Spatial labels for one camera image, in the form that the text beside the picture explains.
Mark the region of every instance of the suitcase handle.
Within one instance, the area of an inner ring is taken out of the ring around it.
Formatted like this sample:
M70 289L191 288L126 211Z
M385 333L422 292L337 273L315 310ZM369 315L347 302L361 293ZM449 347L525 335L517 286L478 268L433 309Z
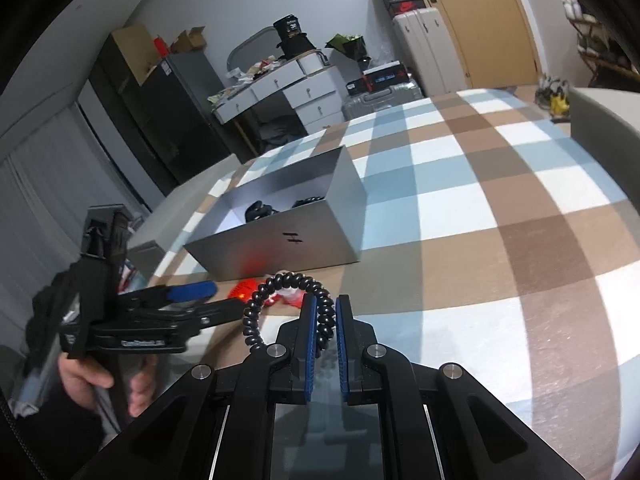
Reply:
M385 95L391 95L394 92L394 90L389 87L389 88L385 88L384 90L381 90L380 92L374 92L373 94L369 94L369 95L365 95L363 97L363 101L375 101L376 99L379 99L381 97L384 97Z

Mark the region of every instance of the blue gripper pad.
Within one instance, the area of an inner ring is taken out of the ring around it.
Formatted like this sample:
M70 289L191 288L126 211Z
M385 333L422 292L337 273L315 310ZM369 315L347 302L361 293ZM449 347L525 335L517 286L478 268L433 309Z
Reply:
M340 298L335 300L335 333L338 343L338 370L340 371L340 391L342 400L347 402L349 385L347 384L347 354L344 345L344 327L342 326L342 310L340 309Z
M218 286L215 282L188 283L187 285L174 285L170 287L167 291L166 298L174 303L183 303L185 301L210 298L214 296L217 291Z
M306 342L306 373L305 373L305 399L311 400L311 392L314 390L314 373L316 371L316 334L318 333L318 302L316 297L311 301L311 313L309 316L309 338Z

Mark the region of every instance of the human hand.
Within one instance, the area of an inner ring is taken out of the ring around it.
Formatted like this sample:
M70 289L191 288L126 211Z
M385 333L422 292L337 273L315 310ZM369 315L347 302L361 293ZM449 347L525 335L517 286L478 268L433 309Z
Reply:
M96 399L93 386L111 388L113 376L93 357L67 359L66 356L67 354L62 352L58 357L58 370L66 394L79 406L95 410ZM156 390L157 363L157 356L145 355L140 371L131 378L129 415L139 416L151 404Z

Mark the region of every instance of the plaid tablecloth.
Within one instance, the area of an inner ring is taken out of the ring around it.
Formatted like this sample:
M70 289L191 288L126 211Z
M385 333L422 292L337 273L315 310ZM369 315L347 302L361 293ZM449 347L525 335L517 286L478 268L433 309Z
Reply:
M245 164L213 187L151 284L206 277L182 245L227 189L340 145L368 193L362 260L306 273L349 294L411 361L462 364L586 478L619 471L640 442L640 218L588 153L506 92L405 104ZM269 341L298 311L266 314ZM178 359L246 355L228 324Z

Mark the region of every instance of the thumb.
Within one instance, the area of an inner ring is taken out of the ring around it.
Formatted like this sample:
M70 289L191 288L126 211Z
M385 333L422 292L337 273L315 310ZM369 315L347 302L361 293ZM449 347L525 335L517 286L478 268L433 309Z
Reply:
M99 388L111 388L114 382L109 371L90 356L78 361L78 376Z

